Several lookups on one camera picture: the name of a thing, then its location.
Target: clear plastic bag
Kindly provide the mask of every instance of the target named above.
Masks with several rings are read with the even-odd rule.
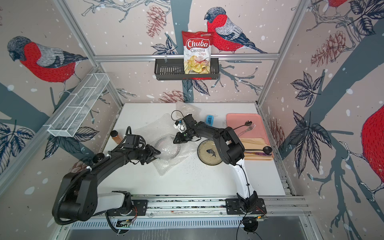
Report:
[[[197,122],[200,121],[200,111],[201,111],[200,108],[197,108],[197,107],[195,107],[191,104],[188,104],[188,103],[177,101],[176,102],[176,110],[179,110],[180,112],[182,112],[184,116],[187,116],[188,114],[192,114],[192,117]],[[183,116],[181,116],[180,112],[176,111],[173,114],[173,119],[182,118]]]
[[[147,126],[132,130],[133,134],[142,136],[147,144],[161,152],[157,159],[150,163],[155,166],[160,176],[197,151],[195,142],[173,144],[173,139],[178,132],[173,124],[170,114],[166,113]]]

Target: black wire basket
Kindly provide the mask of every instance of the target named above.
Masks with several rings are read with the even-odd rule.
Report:
[[[219,77],[218,58],[211,58],[210,72],[207,74],[185,74],[183,58],[156,59],[157,80],[216,80]]]

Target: white mesh organizer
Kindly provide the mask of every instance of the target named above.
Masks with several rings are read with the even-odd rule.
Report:
[[[109,82],[105,73],[89,74],[87,78],[77,93],[71,93],[73,99],[49,127],[50,134],[55,137],[73,137]]]

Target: pink tray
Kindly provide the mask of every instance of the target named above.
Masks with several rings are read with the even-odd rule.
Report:
[[[251,131],[248,131],[241,135],[243,138],[263,138],[265,143],[270,145],[268,136],[265,131],[265,127],[263,124],[263,120],[259,114],[253,113],[228,113],[227,114],[227,126],[231,128],[235,128],[241,125],[244,125],[246,121],[252,121],[252,124],[256,124],[256,127]],[[241,133],[246,130],[248,126],[239,127],[235,130],[235,133]]]

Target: silver fork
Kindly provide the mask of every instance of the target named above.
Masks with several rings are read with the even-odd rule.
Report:
[[[252,129],[254,129],[256,127],[256,124],[252,124],[251,126],[249,126],[246,130],[242,131],[241,133],[237,134],[238,137],[240,137],[241,135],[243,135],[244,133],[248,132],[248,131],[251,131]]]

